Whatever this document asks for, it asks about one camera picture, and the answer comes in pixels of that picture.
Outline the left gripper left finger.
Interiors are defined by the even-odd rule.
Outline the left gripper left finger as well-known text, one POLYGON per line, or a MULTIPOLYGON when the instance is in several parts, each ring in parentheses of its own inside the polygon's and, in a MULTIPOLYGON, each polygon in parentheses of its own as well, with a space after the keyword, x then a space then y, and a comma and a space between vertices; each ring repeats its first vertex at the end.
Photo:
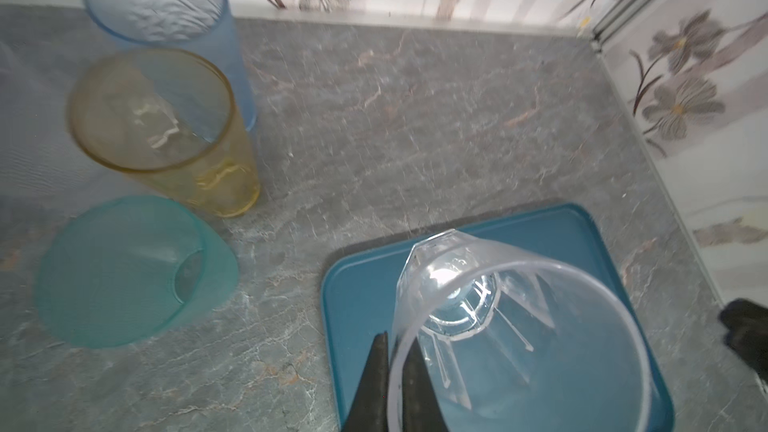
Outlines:
POLYGON ((342 432, 387 432, 389 380, 388 334, 377 334, 370 347, 342 432))

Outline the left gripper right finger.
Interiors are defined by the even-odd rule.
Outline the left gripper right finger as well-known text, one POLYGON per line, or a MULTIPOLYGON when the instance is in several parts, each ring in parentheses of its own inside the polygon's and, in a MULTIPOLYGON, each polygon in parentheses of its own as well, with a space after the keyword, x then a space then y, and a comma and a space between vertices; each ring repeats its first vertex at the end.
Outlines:
POLYGON ((405 432, 448 432, 417 340, 403 366, 402 429, 405 432))

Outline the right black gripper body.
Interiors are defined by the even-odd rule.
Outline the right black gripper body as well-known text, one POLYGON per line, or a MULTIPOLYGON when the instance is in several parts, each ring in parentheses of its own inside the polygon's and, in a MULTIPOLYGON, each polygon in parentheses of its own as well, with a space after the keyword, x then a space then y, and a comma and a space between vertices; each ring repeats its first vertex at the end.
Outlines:
POLYGON ((719 314, 725 344, 762 381, 767 380, 767 308, 747 299, 728 303, 719 314))

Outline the clear faceted glass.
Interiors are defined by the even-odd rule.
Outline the clear faceted glass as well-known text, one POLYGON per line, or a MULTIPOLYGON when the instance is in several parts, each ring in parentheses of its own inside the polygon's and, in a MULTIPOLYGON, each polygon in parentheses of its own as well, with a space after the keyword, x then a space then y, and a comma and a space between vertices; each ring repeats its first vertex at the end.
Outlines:
POLYGON ((389 425, 417 340, 448 431, 643 431, 651 371, 623 302, 588 273, 451 229, 397 282, 389 425))

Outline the teal plastic tray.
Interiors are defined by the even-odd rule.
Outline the teal plastic tray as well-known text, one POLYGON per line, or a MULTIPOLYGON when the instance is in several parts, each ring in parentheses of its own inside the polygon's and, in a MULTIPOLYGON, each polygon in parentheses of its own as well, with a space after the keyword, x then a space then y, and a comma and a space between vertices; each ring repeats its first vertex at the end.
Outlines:
MULTIPOLYGON (((582 207, 563 204, 455 230, 518 247, 588 273, 623 302, 639 328, 598 228, 582 207)), ((373 339, 382 332, 388 334, 390 378, 397 282, 412 247, 427 238, 345 257, 329 269, 323 280, 323 322, 341 428, 351 409, 373 339)), ((674 425, 672 401, 640 333, 651 371, 651 411, 645 430, 669 431, 674 425)))

